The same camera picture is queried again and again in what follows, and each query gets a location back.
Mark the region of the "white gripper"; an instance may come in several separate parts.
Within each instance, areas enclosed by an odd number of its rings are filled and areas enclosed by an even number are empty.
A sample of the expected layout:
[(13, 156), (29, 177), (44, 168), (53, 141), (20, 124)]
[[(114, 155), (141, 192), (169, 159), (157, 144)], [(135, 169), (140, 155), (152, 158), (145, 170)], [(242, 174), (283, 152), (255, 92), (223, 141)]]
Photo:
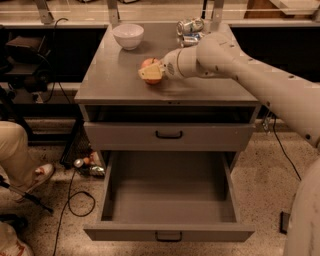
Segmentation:
[(180, 49), (176, 49), (167, 53), (161, 59), (162, 68), (160, 64), (153, 63), (139, 69), (138, 74), (140, 78), (143, 80), (161, 80), (164, 71), (165, 76), (169, 79), (183, 79), (183, 75), (181, 74), (178, 66), (180, 52)]

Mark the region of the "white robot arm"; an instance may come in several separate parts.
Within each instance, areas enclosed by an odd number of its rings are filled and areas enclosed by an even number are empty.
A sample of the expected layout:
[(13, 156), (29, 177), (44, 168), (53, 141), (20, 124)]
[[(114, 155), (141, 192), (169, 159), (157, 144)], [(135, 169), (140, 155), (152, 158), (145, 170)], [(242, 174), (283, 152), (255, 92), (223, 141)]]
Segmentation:
[[(320, 149), (320, 87), (255, 60), (236, 40), (212, 32), (191, 47), (176, 49), (138, 71), (143, 80), (163, 77), (231, 78), (310, 145)], [(320, 256), (320, 160), (302, 179), (290, 214), (283, 256)]]

